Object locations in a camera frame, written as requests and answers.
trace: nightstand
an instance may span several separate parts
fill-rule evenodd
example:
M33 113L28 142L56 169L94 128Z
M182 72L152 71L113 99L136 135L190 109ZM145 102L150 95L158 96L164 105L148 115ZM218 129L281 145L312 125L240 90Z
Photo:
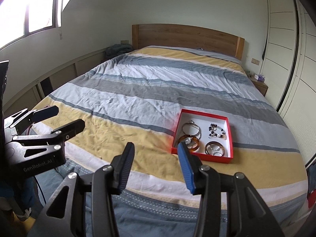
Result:
M267 93L267 90L268 90L268 86L264 82L258 81L254 77L249 77L249 79L252 81L254 86L259 90L259 92L263 96L265 96L265 94Z

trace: brown bangle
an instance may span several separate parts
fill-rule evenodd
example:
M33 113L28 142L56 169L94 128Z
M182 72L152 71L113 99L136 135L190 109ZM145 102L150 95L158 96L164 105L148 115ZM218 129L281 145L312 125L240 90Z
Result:
M222 153L219 152L219 150L216 150L216 151L212 152L211 154L209 154L207 148L208 148L209 146L211 146L211 145L217 145L217 146L219 147L219 150L222 150ZM208 142L208 143L205 145L205 153L208 154L208 155L213 155L213 156L215 156L215 154L221 154L221 156L219 156L219 157L223 157L223 156L225 155L225 148L224 148L224 146L222 146L222 145L221 145L219 142L217 142L217 141L210 141L210 142Z
M194 151L196 151L196 150L200 147L200 141L198 140L197 137L195 137L195 136L193 136L193 135L185 134L185 135L181 136L181 137L178 139L178 144L179 144L180 142L182 142L182 141L185 141L185 140L188 139L188 138L191 138L190 141L194 141L194 142L196 143L196 146L195 146L195 147L193 147L193 148L189 148L189 147L188 147L189 152L194 152Z

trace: cable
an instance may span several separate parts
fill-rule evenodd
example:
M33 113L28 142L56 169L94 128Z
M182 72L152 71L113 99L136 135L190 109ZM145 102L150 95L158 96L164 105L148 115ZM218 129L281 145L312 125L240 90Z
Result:
M43 199L44 199L44 202L45 202L45 204L46 204L46 199L45 199L45 197L44 197L42 188L40 187L40 184L39 184L39 182L37 181L36 177L34 177L34 178L35 178L35 181L36 181L36 183L37 183L37 186L39 187L39 190L40 190L40 192L41 192L41 194L42 194L42 197L43 197Z
M31 130L32 126L33 126L33 125L30 125L30 126L27 128L26 135L29 135L29 134L30 134L30 130Z

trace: white wardrobe door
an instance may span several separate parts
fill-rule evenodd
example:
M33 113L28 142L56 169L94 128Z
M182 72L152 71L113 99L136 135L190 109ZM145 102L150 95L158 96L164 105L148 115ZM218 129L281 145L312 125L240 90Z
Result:
M316 92L300 80L283 120L293 133L306 164L316 153L315 108Z
M268 85L266 99L277 108L287 85L296 45L293 0L269 0L269 36L262 74Z
M306 35L306 53L305 56L316 61L316 37Z
M311 17L305 13L305 22L306 22L306 33L316 37L316 27L311 19Z
M267 59L262 73L265 76L265 83L268 86L265 97L276 108L288 82L289 71Z
M313 90L316 91L315 76L316 76L316 62L311 60L308 57L305 57L301 80L303 80L309 87L311 87Z
M270 13L293 11L293 0L270 0Z

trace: wooden headboard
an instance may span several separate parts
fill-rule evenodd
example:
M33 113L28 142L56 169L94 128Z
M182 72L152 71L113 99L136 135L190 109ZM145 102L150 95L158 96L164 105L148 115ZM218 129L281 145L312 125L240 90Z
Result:
M176 24L132 25L132 40L135 50L149 45L184 48L203 48L220 52L241 60L244 38L217 30Z

